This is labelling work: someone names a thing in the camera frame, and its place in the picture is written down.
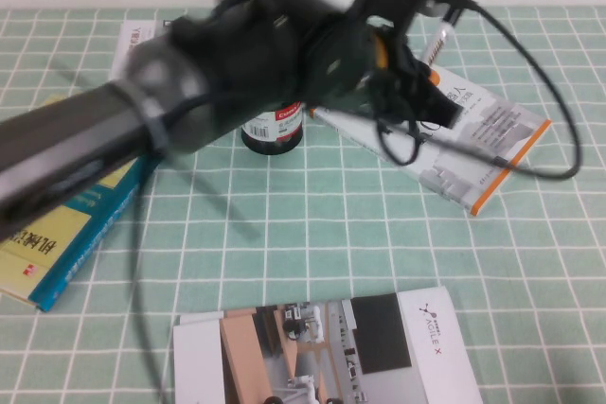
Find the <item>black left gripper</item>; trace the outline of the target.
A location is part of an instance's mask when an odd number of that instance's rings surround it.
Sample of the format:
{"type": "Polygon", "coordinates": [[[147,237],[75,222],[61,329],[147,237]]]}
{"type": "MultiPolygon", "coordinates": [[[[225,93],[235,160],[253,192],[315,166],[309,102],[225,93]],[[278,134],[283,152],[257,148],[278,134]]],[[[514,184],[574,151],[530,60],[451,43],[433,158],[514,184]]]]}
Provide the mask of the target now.
{"type": "MultiPolygon", "coordinates": [[[[432,69],[415,56],[407,38],[401,39],[400,52],[401,68],[418,79],[410,92],[417,121],[452,129],[462,107],[430,81],[432,69]]],[[[334,109],[387,59],[385,29],[371,26],[362,18],[331,15],[302,45],[302,101],[310,108],[334,109]]]]}

